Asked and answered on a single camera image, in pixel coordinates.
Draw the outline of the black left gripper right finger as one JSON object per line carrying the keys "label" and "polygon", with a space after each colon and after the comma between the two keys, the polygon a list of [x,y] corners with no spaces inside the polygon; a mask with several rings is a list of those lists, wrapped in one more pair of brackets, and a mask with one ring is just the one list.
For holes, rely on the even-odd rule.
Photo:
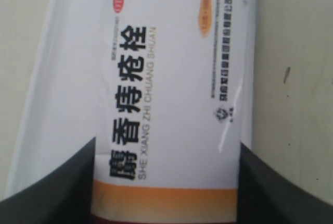
{"label": "black left gripper right finger", "polygon": [[332,223],[332,205],[294,185],[242,145],[237,223]]}

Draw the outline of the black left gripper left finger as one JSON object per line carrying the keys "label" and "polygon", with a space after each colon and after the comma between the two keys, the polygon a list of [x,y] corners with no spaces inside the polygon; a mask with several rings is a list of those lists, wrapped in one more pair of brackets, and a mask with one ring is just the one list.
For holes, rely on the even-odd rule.
{"label": "black left gripper left finger", "polygon": [[1,223],[92,223],[96,139],[40,181],[1,201]]}

